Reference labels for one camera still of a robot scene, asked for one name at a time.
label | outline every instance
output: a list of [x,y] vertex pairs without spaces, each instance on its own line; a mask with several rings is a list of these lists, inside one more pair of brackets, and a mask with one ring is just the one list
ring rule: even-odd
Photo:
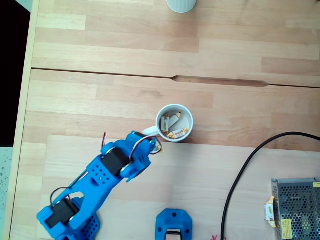
[[282,239],[292,239],[291,219],[281,219]]

red wire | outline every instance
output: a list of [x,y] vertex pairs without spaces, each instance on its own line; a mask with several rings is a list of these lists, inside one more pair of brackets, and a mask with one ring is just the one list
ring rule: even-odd
[[57,188],[56,190],[54,190],[52,193],[51,193],[51,196],[50,196],[50,203],[51,205],[53,206],[53,201],[52,201],[52,197],[54,196],[54,194],[56,193],[56,191],[60,190],[60,189],[69,189],[69,188],[72,188],[77,182],[79,182],[82,178],[84,178],[86,175],[87,175],[88,171],[85,171],[84,173],[82,173],[80,176],[78,176],[78,178],[76,179],[76,181],[71,185],[71,186],[68,186],[68,187],[59,187]]
[[142,143],[144,140],[146,140],[146,139],[151,139],[151,138],[155,138],[155,139],[157,140],[157,142],[160,144],[160,149],[157,150],[157,151],[155,151],[155,152],[151,152],[150,154],[155,155],[155,154],[160,153],[160,151],[162,150],[162,144],[161,144],[161,142],[159,141],[159,139],[158,139],[156,136],[145,136],[145,137],[141,138],[139,141],[137,141],[137,142],[135,143],[135,145],[134,145],[134,147],[133,147],[133,149],[132,149],[132,151],[131,151],[131,153],[130,153],[129,161],[132,160],[132,156],[133,156],[136,148],[138,147],[138,145],[139,145],[140,143]]

white mug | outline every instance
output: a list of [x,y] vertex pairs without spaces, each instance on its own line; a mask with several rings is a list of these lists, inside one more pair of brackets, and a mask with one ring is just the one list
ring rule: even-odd
[[[163,117],[167,112],[171,112],[173,114],[175,114],[175,112],[176,113],[181,112],[179,121],[170,128],[170,131],[173,132],[173,131],[181,130],[182,128],[189,128],[189,131],[186,133],[186,135],[179,137],[177,139],[170,139],[161,132],[161,129],[160,129],[161,117]],[[194,128],[194,118],[191,112],[189,111],[189,109],[180,104],[170,104],[165,106],[159,111],[155,119],[155,126],[145,129],[142,133],[147,136],[160,135],[161,137],[163,137],[165,140],[169,142],[177,143],[186,139],[190,135],[193,128]]]
[[166,0],[166,3],[172,11],[184,14],[195,7],[197,0]]

blue robotic arm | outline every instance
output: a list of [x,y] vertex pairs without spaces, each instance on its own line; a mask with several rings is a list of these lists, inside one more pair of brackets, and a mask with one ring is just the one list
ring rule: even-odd
[[[143,134],[133,131],[125,140],[105,145],[101,154],[86,167],[86,170],[51,205],[37,214],[37,219],[52,238],[82,239],[81,232],[86,228],[88,221],[93,218],[99,221],[96,212],[112,189],[123,179],[129,182],[151,164],[149,154],[155,149],[157,140],[155,137],[142,140],[143,137]],[[70,194],[77,192],[81,192],[84,197],[68,200]],[[93,237],[94,234],[91,234],[84,239]]]

blue plastic bracket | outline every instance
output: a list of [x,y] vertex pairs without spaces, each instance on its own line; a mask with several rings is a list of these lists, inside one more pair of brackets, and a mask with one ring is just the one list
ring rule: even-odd
[[[75,197],[72,199],[74,205],[81,208],[84,198]],[[83,228],[73,235],[61,235],[57,240],[93,240],[100,228],[100,221],[97,214],[93,214],[86,222]]]
[[[83,236],[81,230],[84,230],[83,228],[89,224],[88,221],[90,219],[97,216],[96,212],[106,201],[112,189],[123,179],[127,179],[127,182],[129,182],[137,177],[151,164],[149,154],[154,150],[157,143],[154,137],[140,142],[132,154],[132,159],[129,161],[134,146],[143,137],[143,134],[132,131],[125,140],[121,139],[115,142],[109,142],[101,149],[101,154],[89,163],[79,178],[74,180],[69,187],[56,197],[52,202],[53,204],[46,206],[36,215],[39,222],[52,238],[56,240],[90,240],[93,238],[92,236],[95,232],[92,226],[88,226],[88,229],[83,232]],[[107,162],[103,162],[103,160],[106,160],[105,158],[108,157],[108,154],[113,153],[113,149],[114,151],[122,152],[121,156],[118,157],[123,158],[123,161],[117,158],[118,163],[116,165],[108,166]],[[79,202],[72,199],[74,204],[79,203],[79,206],[77,205],[79,211],[73,215],[68,222],[63,223],[60,220],[57,224],[50,227],[47,220],[55,214],[53,211],[54,206],[67,196],[77,192],[82,193],[84,196],[84,198],[78,200]]]
[[155,220],[155,240],[165,240],[167,234],[172,234],[170,230],[180,230],[176,232],[181,240],[192,239],[192,218],[185,210],[170,209],[163,210]]

